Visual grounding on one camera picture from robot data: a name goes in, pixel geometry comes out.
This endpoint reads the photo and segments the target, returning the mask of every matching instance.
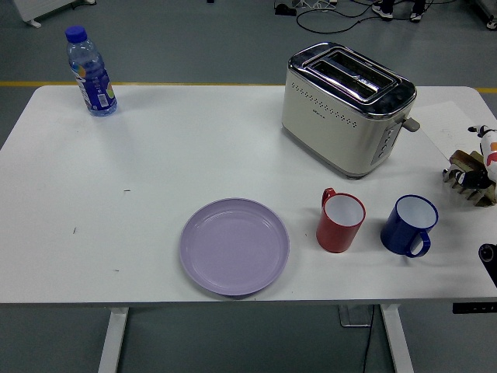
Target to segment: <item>mug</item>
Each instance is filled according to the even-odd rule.
[[[425,255],[431,241],[428,232],[438,222],[436,207],[426,198],[408,194],[400,197],[381,229],[383,245],[400,255],[416,258]],[[415,253],[418,245],[421,249]]]
[[[347,193],[336,193],[332,188],[323,192],[321,218],[316,238],[330,253],[341,253],[350,247],[366,217],[363,203]]]

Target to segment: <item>yellow floor line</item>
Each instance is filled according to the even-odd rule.
[[[76,82],[0,82],[0,87],[41,87],[43,85],[75,85]],[[283,84],[248,84],[248,83],[168,83],[168,82],[113,82],[113,85],[283,85]],[[479,93],[497,93],[497,88],[475,88]]]

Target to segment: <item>water bottle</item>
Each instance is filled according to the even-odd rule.
[[[86,35],[82,26],[65,30],[68,57],[89,112],[96,117],[110,115],[117,108],[117,100],[110,84],[102,56]]]

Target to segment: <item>toaster lever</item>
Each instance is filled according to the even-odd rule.
[[[421,125],[414,119],[408,118],[407,120],[404,120],[402,123],[403,128],[405,128],[409,132],[416,132]]]

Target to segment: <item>red mug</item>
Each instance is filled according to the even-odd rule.
[[[342,253],[350,247],[366,217],[363,203],[347,193],[336,193],[332,188],[323,192],[321,218],[316,238],[330,253]]]

